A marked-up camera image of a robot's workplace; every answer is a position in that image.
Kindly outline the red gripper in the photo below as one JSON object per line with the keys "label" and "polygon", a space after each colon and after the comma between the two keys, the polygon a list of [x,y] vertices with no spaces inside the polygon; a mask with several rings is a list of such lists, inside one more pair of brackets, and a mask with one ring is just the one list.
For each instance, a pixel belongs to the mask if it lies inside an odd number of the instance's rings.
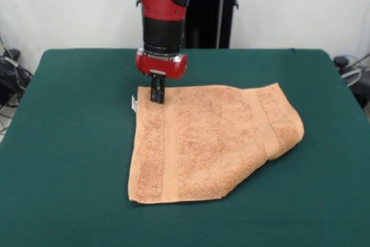
{"label": "red gripper", "polygon": [[149,54],[140,48],[136,52],[135,57],[136,67],[139,72],[145,75],[151,75],[151,96],[152,102],[164,103],[165,99],[165,81],[166,78],[180,79],[187,69],[187,56],[179,54],[173,57],[156,56]]}

